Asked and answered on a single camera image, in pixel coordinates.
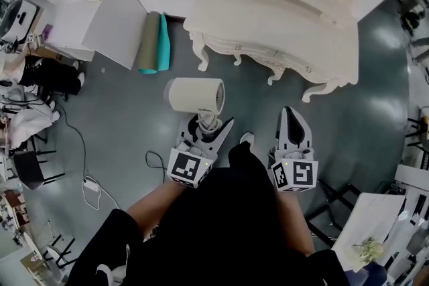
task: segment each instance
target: gray rolled mat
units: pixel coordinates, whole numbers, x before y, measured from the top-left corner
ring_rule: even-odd
[[[147,15],[139,51],[137,52],[137,68],[141,74],[157,72],[157,49],[160,31],[160,14],[151,12]]]

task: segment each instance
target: gray floor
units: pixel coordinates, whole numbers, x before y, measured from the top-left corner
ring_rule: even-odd
[[[226,86],[223,119],[235,117],[228,139],[220,151],[219,165],[245,131],[256,135],[255,154],[267,163],[275,143],[277,117],[283,106],[299,111],[312,128],[319,176],[339,188],[353,182],[371,192],[380,182],[391,181],[400,161],[408,109],[406,53],[394,3],[387,2],[359,24],[359,83],[301,102],[311,84],[292,70],[268,86],[270,71],[250,58],[235,67],[234,59],[209,52],[207,72],[197,70],[188,34],[180,24],[169,27],[172,65],[169,71],[139,75],[110,59],[97,55],[86,66],[81,93],[65,104],[68,121],[80,129],[87,149],[88,173],[127,208],[161,183],[158,169],[145,164],[150,149],[168,161],[181,116],[163,101],[166,82],[177,76],[222,78]],[[62,233],[76,238],[75,252],[84,248],[113,208],[103,195],[101,209],[84,203],[81,190],[83,148],[79,136],[64,124],[64,117],[49,131],[49,146],[58,152],[45,164],[46,176],[55,171],[66,177],[25,192],[30,216],[46,216]],[[320,188],[300,195],[304,211],[323,202]],[[338,206],[340,222],[347,219]],[[318,225],[338,235],[325,218]]]

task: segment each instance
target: drawer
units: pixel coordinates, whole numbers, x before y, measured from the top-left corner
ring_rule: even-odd
[[[311,64],[305,63],[295,56],[286,53],[278,52],[274,56],[276,62],[282,63],[285,67],[291,68],[300,73],[305,79],[315,84],[322,84],[330,80],[336,79],[335,76],[326,75],[322,70],[314,67]]]
[[[220,54],[274,56],[277,52],[276,49],[260,46],[259,44],[223,40],[206,34],[203,34],[203,37],[205,44]]]

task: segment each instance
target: shoe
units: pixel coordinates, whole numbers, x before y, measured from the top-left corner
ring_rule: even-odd
[[[240,143],[242,142],[249,142],[250,143],[250,149],[252,149],[253,144],[255,142],[255,135],[253,133],[250,133],[249,131],[246,132],[243,136],[240,138]]]
[[[52,122],[56,122],[58,119],[60,119],[60,113],[58,111],[55,111],[54,113],[52,113]]]
[[[82,86],[83,86],[83,83],[84,83],[84,81],[85,81],[85,73],[80,73],[80,74],[78,75],[78,79],[79,79],[79,81],[80,81],[80,87],[82,87]]]

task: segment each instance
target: white vanity table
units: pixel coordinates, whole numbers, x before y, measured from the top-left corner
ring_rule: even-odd
[[[359,76],[359,38],[353,0],[196,0],[184,22],[201,59],[208,67],[208,46],[220,54],[241,55],[273,70],[271,85],[286,68],[318,84],[306,90],[328,94]]]

